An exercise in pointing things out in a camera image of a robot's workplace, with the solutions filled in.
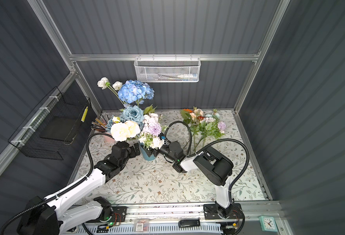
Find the dusty blue rose bunch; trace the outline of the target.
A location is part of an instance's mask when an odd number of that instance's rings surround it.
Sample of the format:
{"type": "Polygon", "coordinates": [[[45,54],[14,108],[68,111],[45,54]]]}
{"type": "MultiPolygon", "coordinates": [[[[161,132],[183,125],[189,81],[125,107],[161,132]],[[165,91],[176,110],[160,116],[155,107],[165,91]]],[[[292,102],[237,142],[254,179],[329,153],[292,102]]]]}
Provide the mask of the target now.
{"type": "Polygon", "coordinates": [[[137,105],[135,106],[127,106],[123,109],[120,116],[112,116],[107,125],[105,126],[106,132],[110,132],[111,127],[117,123],[125,123],[126,121],[130,120],[137,123],[140,129],[143,129],[144,126],[144,111],[137,105]]]}

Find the teal ceramic vase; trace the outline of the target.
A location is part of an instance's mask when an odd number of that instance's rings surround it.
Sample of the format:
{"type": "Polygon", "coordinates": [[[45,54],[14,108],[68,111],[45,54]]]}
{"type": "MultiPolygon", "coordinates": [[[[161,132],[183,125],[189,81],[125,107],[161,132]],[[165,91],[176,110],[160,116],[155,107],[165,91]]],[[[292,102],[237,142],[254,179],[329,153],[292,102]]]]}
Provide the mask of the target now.
{"type": "Polygon", "coordinates": [[[143,145],[140,147],[140,153],[146,161],[153,161],[156,159],[152,151],[145,149],[143,145]]]}

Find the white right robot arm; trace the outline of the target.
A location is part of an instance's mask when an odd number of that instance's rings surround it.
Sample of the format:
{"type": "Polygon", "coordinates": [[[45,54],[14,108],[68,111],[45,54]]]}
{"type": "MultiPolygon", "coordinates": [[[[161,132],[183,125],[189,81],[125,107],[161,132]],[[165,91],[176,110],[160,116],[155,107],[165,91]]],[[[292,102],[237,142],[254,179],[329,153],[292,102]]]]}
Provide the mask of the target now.
{"type": "Polygon", "coordinates": [[[248,168],[250,162],[249,150],[242,142],[235,139],[220,139],[211,142],[199,150],[198,153],[188,156],[184,153],[179,142],[168,141],[160,149],[146,149],[141,146],[144,156],[147,160],[151,156],[157,157],[163,155],[167,162],[178,173],[187,173],[191,170],[200,170],[207,179],[215,185],[216,200],[213,212],[220,218],[229,218],[234,211],[241,213],[241,209],[234,203],[232,198],[232,188],[234,184],[242,177],[248,168]],[[232,180],[233,162],[212,146],[221,142],[233,142],[240,145],[246,155],[244,166],[240,173],[232,180]]]}

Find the white rose stem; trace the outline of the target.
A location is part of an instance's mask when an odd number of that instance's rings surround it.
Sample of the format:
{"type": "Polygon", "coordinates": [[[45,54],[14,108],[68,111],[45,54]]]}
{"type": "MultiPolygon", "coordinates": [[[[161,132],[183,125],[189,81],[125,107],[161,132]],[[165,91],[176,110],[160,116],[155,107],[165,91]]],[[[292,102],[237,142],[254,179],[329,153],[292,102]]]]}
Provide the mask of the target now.
{"type": "Polygon", "coordinates": [[[123,86],[123,83],[116,81],[115,83],[110,83],[109,79],[107,77],[102,77],[98,82],[97,86],[101,88],[102,90],[109,89],[116,97],[117,99],[121,102],[122,105],[125,105],[125,102],[122,101],[119,98],[118,91],[120,88],[123,86]]]}

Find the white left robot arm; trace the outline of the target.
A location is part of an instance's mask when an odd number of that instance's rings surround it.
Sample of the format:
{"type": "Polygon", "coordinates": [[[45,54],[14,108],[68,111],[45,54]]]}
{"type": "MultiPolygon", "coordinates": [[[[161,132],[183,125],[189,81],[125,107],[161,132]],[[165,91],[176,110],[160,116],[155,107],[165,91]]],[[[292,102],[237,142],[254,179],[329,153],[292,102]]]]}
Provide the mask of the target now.
{"type": "Polygon", "coordinates": [[[62,190],[46,197],[47,203],[35,197],[28,206],[32,209],[21,216],[17,227],[20,235],[61,235],[68,230],[91,220],[102,223],[120,222],[121,217],[114,212],[111,203],[96,197],[83,206],[72,208],[77,201],[94,189],[104,185],[121,170],[130,158],[139,156],[140,145],[117,142],[108,158],[99,161],[89,176],[83,176],[62,190]]]}

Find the purple white flower bunch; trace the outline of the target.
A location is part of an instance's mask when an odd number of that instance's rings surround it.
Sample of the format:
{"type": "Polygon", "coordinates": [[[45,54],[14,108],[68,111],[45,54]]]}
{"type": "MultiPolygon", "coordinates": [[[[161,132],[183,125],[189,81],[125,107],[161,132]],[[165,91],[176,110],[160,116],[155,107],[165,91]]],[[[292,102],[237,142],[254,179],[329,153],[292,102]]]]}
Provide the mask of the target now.
{"type": "Polygon", "coordinates": [[[158,114],[149,113],[144,115],[143,129],[139,135],[139,142],[146,149],[160,149],[164,144],[160,137],[162,129],[158,114]]]}

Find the cream peony flower stem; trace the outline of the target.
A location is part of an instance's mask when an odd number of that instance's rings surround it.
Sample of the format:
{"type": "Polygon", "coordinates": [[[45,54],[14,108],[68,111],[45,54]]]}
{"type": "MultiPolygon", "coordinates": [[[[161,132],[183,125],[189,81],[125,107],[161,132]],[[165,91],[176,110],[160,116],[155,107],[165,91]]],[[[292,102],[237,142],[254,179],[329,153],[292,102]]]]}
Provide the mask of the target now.
{"type": "Polygon", "coordinates": [[[110,128],[110,134],[117,142],[125,142],[128,139],[135,138],[141,133],[139,124],[132,120],[121,122],[120,117],[113,117],[111,121],[112,126],[110,128]]]}

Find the blue hydrangea flower stem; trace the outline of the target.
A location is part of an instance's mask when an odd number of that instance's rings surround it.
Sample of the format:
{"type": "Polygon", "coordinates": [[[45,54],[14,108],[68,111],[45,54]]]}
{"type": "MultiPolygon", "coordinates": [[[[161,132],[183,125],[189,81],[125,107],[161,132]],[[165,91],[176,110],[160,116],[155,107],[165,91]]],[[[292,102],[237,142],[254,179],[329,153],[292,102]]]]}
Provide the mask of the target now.
{"type": "Polygon", "coordinates": [[[154,89],[147,83],[138,80],[128,80],[118,91],[119,99],[125,104],[142,105],[146,99],[154,98],[154,89]]]}

